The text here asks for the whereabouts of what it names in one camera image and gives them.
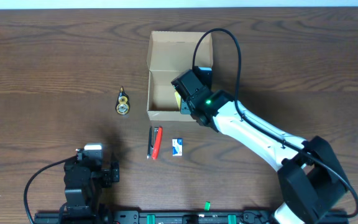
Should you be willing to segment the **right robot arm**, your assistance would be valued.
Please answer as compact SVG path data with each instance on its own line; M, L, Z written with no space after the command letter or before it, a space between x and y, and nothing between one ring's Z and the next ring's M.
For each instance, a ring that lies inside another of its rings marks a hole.
M354 189L326 140L316 136L307 141L284 132L222 90L213 93L198 87L178 94L200 125L239 141L276 171L284 202L271 214L271 221L337 223L351 218L333 209Z

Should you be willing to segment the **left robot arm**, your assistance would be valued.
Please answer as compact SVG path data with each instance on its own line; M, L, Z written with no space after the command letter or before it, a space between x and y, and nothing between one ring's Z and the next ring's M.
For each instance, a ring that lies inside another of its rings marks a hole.
M97 217L102 189L119 182L119 162L103 168L102 150L79 149L74 159L64 165L67 212L74 218Z

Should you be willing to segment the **blue white staples box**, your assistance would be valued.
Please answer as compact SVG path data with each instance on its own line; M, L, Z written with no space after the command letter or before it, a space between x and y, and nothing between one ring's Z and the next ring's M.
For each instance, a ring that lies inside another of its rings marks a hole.
M172 139L172 156L182 156L183 155L183 139L182 138L173 138Z

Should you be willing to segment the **yellow sticky note pad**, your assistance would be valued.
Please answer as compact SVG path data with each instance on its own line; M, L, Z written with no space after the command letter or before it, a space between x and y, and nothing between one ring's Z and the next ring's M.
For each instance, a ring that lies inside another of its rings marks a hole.
M175 95L175 100L177 102L178 109L181 110L181 96L177 91L174 93L174 95Z

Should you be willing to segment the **black yellow correction tape dispenser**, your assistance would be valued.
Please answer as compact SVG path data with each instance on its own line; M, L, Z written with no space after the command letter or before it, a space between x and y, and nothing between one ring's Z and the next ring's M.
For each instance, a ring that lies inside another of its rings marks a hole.
M129 96L125 93L124 88L121 87L116 101L116 112L120 115L126 115L129 110Z

